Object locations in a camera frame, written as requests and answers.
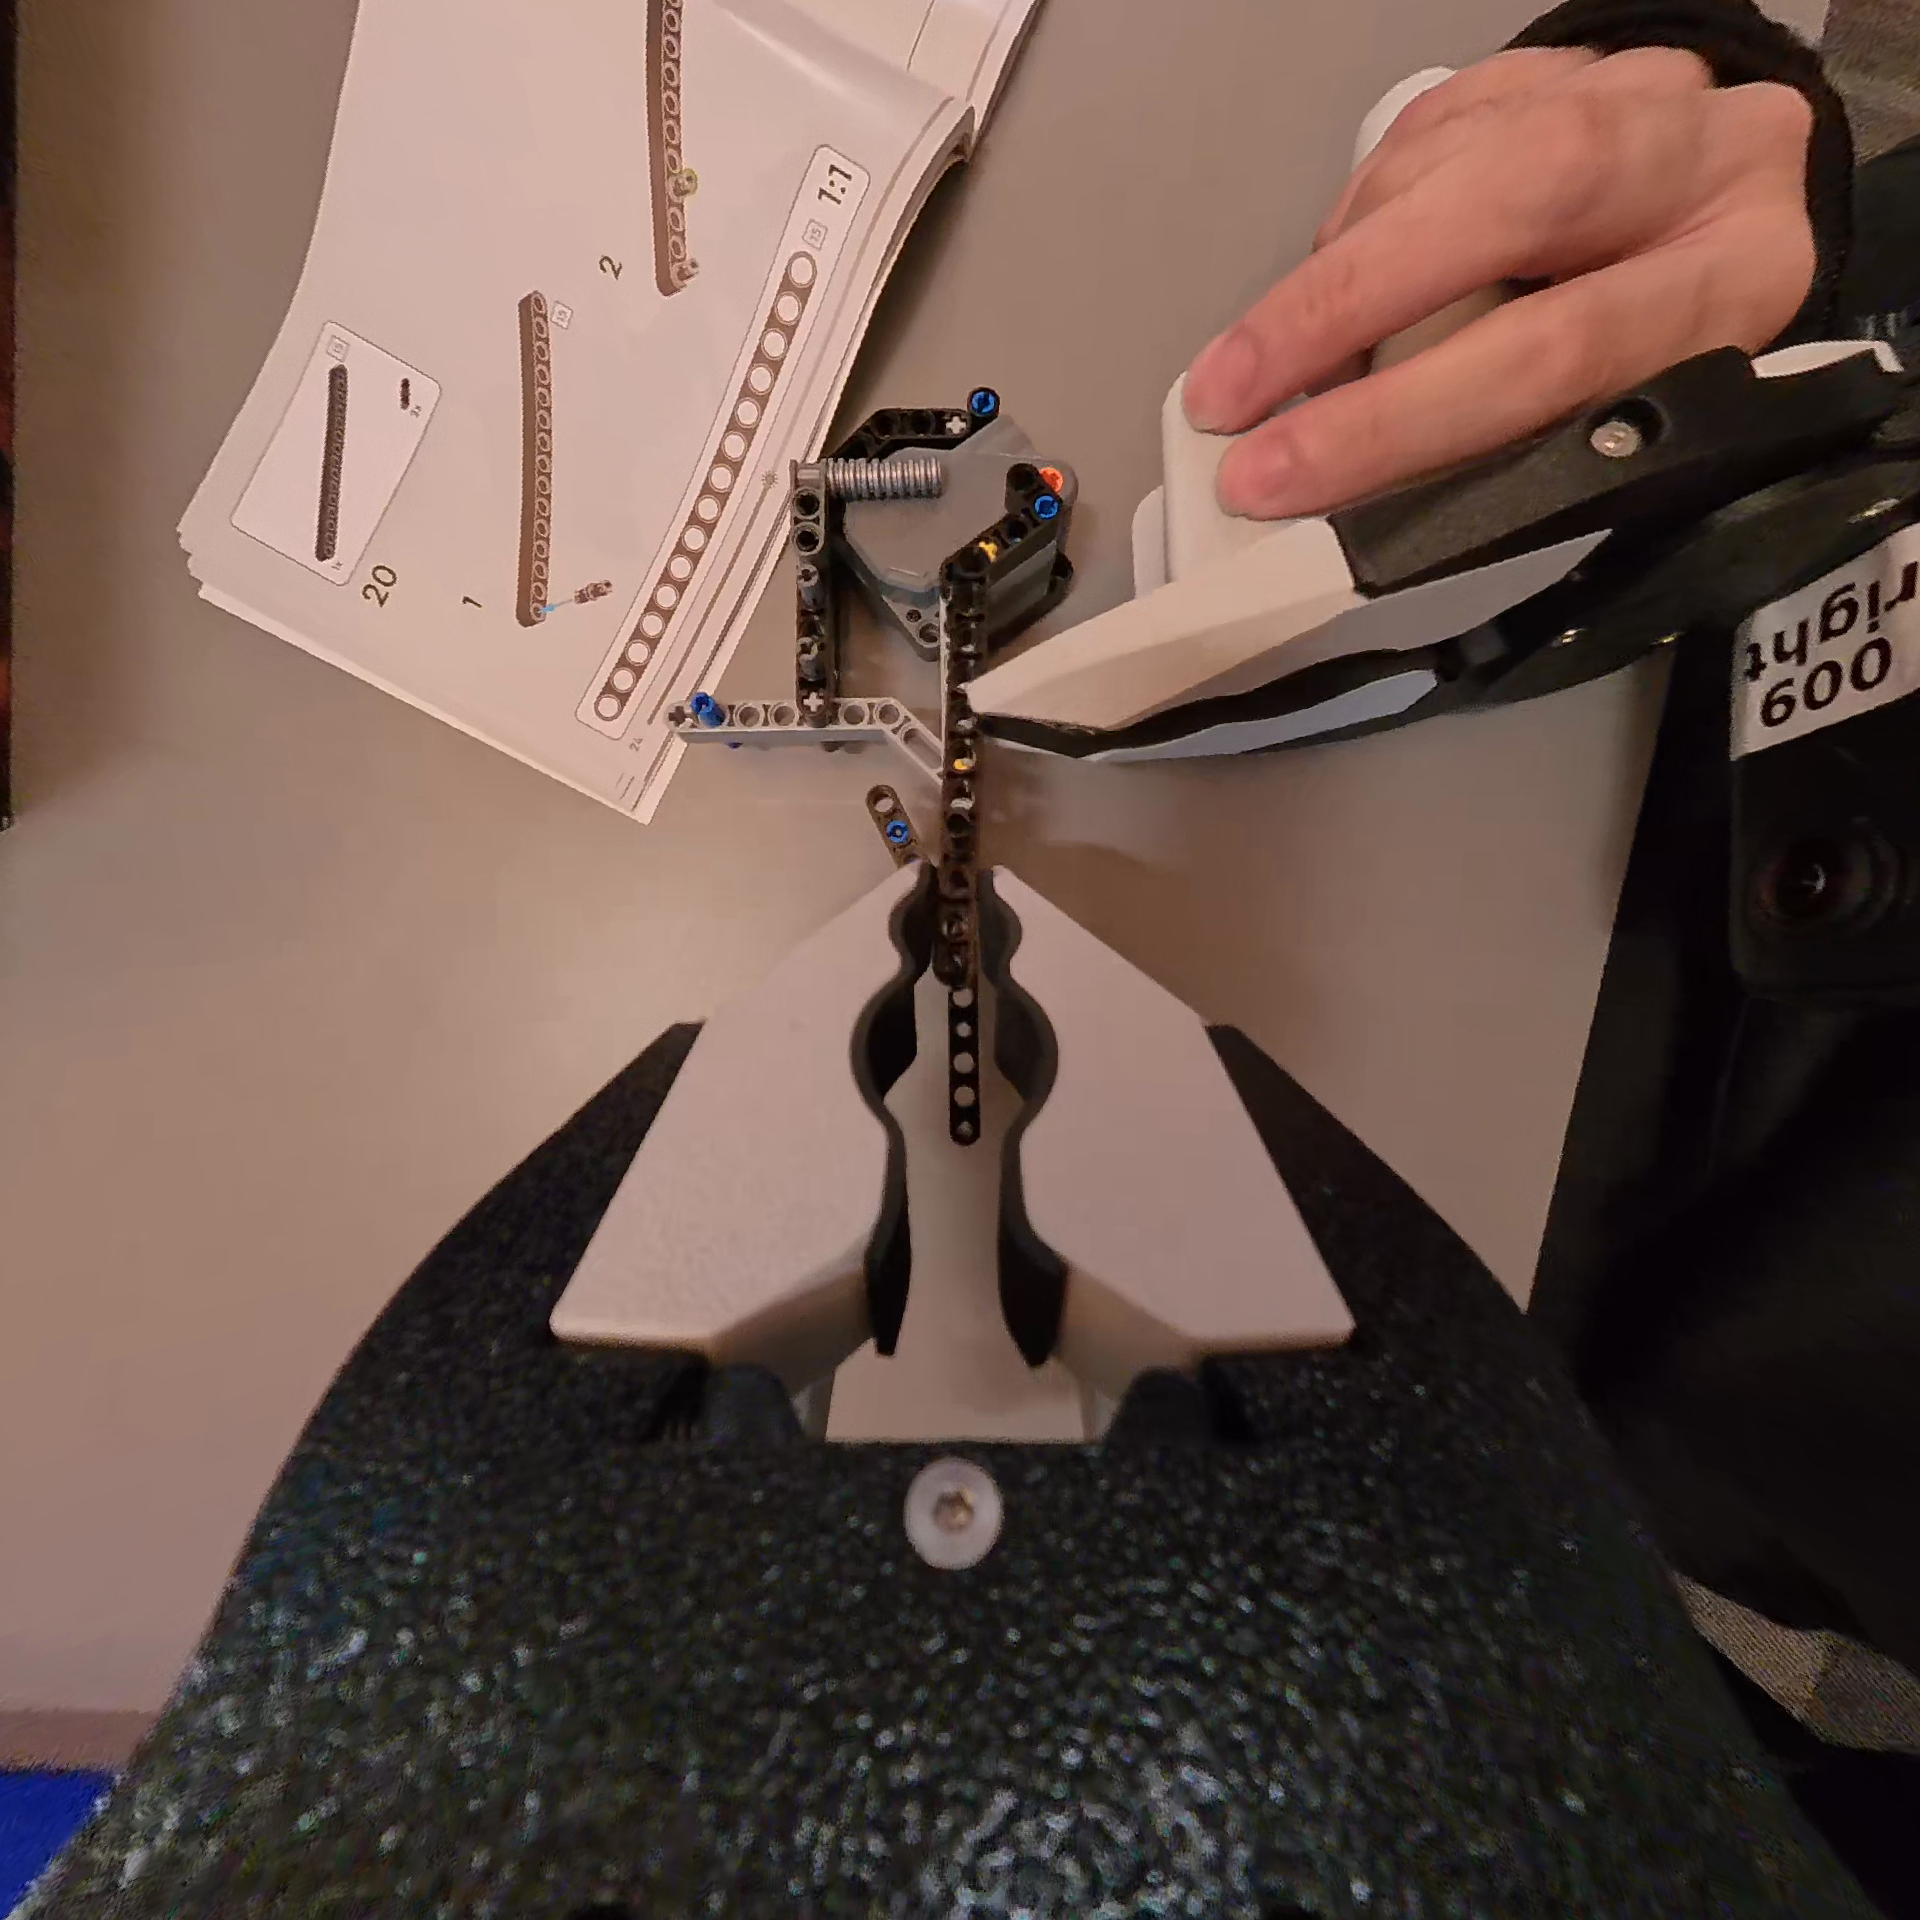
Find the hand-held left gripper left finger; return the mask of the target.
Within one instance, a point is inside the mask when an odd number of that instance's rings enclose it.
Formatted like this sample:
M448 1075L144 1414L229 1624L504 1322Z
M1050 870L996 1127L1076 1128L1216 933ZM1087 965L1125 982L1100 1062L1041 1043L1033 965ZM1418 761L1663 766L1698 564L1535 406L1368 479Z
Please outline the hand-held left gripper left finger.
M556 1338L780 1381L824 1438L836 1369L893 1355L922 870L897 868L701 1029L550 1315Z

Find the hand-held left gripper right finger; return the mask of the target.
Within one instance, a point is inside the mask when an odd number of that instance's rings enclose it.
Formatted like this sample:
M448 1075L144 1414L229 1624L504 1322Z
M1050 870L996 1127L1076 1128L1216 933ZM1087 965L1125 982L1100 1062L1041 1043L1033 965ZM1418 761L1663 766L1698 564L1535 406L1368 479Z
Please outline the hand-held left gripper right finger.
M980 880L1003 1320L1100 1438L1144 1375L1332 1349L1355 1315L1186 1000L1010 870Z

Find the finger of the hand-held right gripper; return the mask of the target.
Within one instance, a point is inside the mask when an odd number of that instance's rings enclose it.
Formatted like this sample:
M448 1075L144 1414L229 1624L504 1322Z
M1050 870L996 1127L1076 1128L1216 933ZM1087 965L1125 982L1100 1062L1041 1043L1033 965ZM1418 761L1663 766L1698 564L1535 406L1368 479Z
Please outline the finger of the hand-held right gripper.
M1162 406L1165 485L1134 516L1137 597L969 685L982 728L1377 728L1440 695L1445 647L1562 583L1595 536L1363 591L1327 519L1229 516L1231 441Z
M1437 695L1435 664L1319 664L1167 708L1117 731L979 712L1010 748L1100 765L1252 757L1398 722Z

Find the white instruction booklet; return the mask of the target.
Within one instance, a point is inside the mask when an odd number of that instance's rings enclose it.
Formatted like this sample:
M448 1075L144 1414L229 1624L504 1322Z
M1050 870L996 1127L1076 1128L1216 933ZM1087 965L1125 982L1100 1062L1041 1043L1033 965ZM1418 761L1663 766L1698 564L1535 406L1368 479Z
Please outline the white instruction booklet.
M360 4L202 597L641 822L1036 4Z

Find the grey desk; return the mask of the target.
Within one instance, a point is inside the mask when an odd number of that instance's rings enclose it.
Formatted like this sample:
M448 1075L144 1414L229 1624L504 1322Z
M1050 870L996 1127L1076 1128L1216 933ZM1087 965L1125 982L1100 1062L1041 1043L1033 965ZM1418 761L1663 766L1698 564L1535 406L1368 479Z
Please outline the grey desk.
M648 826L198 599L355 4L23 4L4 1760L115 1764L324 1387L668 1024L886 870L873 757ZM1669 664L1312 751L1008 757L995 854L1251 1034L1525 1298Z

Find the grey black toy brick assembly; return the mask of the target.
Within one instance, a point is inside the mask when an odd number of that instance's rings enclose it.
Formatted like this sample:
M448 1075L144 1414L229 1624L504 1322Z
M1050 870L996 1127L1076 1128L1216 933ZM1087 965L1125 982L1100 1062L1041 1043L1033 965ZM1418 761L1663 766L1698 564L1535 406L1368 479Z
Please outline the grey black toy brick assembly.
M1076 498L1072 469L1041 459L990 387L949 406L876 410L838 450L791 469L793 690L727 701L699 689L668 710L681 744L826 753L882 744L936 783L931 835L916 835L886 792L870 794L868 811L894 860L921 858L934 876L931 973L946 992L949 1137L960 1147L980 1137L985 734L971 683L1072 586L1066 538ZM894 695L846 687L849 592L934 664L934 720Z

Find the person's right hand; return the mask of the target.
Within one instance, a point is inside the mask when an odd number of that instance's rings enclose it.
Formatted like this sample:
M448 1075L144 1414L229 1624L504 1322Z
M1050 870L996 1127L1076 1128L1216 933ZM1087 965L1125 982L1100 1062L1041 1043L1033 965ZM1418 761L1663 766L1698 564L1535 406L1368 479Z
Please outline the person's right hand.
M1520 442L1812 290L1812 108L1688 52L1480 61L1390 125L1312 252L1191 365L1231 516L1322 516Z

